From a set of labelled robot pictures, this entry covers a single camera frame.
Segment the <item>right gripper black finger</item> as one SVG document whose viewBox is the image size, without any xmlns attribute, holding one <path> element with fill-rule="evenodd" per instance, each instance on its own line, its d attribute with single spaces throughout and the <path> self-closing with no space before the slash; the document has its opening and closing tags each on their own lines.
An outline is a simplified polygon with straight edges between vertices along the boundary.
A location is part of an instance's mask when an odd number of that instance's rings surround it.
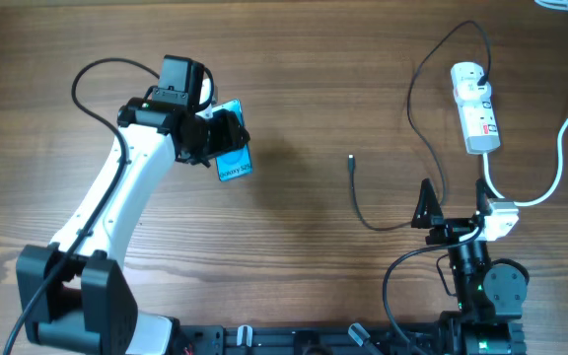
<svg viewBox="0 0 568 355">
<path fill-rule="evenodd" d="M 487 200 L 490 198 L 490 188 L 483 178 L 475 182 L 476 210 L 480 215 L 488 214 Z"/>
<path fill-rule="evenodd" d="M 411 220 L 411 227 L 431 229 L 442 226 L 444 222 L 445 218 L 433 185 L 428 178 L 425 178 L 421 182 L 418 203 Z"/>
</svg>

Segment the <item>blue Galaxy smartphone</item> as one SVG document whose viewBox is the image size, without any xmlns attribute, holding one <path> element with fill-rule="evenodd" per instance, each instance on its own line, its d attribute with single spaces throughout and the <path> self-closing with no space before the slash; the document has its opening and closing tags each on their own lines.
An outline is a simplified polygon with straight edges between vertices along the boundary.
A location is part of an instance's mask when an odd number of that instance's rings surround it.
<svg viewBox="0 0 568 355">
<path fill-rule="evenodd" d="M 238 99 L 214 106 L 212 114 L 214 117 L 221 116 L 227 110 L 236 115 L 241 127 L 245 127 L 244 113 L 241 101 Z M 216 158 L 217 172 L 219 181 L 229 181 L 240 178 L 252 173 L 252 161 L 249 144 L 241 150 L 232 151 Z"/>
</svg>

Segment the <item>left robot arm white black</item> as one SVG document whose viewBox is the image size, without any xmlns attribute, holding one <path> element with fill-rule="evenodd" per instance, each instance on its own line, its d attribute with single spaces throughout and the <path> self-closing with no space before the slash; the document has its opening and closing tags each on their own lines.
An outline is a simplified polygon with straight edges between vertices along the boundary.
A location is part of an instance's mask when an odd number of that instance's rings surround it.
<svg viewBox="0 0 568 355">
<path fill-rule="evenodd" d="M 5 343 L 24 334 L 35 345 L 84 354 L 191 354 L 193 341 L 173 317 L 142 312 L 123 264 L 152 192 L 176 163 L 209 166 L 245 149 L 238 113 L 216 105 L 214 77 L 190 58 L 168 55 L 145 95 L 108 124 L 107 159 L 70 220 L 16 263 L 21 314 Z"/>
</svg>

